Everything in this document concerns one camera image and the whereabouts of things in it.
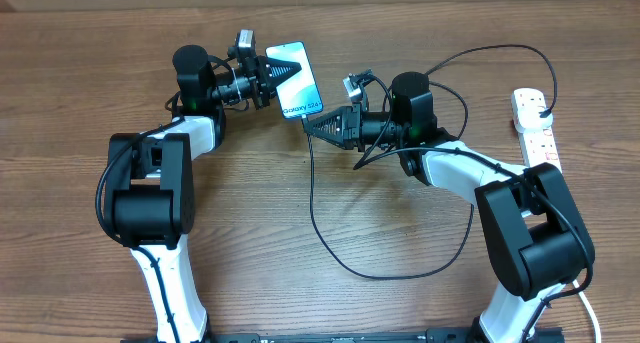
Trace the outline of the blue Galaxy smartphone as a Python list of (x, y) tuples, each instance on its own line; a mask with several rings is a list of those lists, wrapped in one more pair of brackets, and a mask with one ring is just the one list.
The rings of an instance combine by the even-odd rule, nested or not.
[(306, 47), (302, 41), (268, 47), (266, 56), (301, 64), (300, 72), (276, 88), (284, 118), (301, 118), (323, 110), (322, 98), (315, 81)]

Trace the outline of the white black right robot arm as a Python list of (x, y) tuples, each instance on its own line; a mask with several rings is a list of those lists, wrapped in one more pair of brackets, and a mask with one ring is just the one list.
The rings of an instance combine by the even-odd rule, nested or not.
[(562, 342), (559, 328), (537, 328), (552, 301), (582, 293), (593, 279), (595, 249), (558, 167), (505, 164), (468, 148), (439, 127), (434, 81), (405, 72), (385, 88), (387, 111), (373, 112), (365, 71), (345, 79), (352, 103), (303, 121), (309, 138), (362, 152), (383, 148), (406, 175), (452, 192), (481, 220), (491, 267), (499, 281), (489, 306), (468, 328), (430, 328), (430, 342)]

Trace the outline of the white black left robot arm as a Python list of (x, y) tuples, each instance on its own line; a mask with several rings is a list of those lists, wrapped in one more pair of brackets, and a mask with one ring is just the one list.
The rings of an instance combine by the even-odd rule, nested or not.
[(165, 104), (170, 123), (110, 138), (95, 210), (102, 230), (141, 268), (157, 319), (152, 341), (210, 342), (188, 250), (196, 212), (193, 162), (222, 144), (227, 109), (248, 100), (268, 105), (278, 86), (308, 67), (240, 46), (230, 48), (226, 60), (186, 45), (172, 63), (179, 90)]

